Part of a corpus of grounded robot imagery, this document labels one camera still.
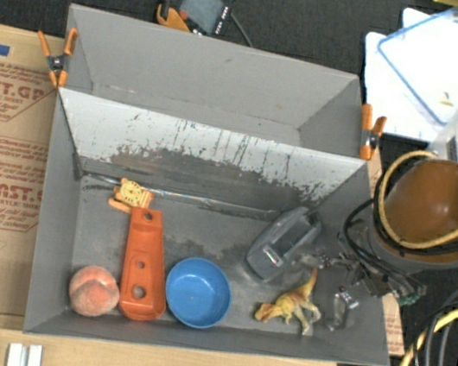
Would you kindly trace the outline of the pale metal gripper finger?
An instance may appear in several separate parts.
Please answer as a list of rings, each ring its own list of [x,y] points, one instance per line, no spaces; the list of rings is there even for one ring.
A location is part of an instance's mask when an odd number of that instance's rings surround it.
[[[359,307],[359,301],[353,297],[350,289],[340,286],[333,298],[332,318],[326,326],[330,331],[343,330],[350,325],[353,311]]]
[[[330,268],[330,259],[323,253],[315,253],[310,250],[298,252],[295,260],[295,265],[304,266],[307,268],[326,269]]]

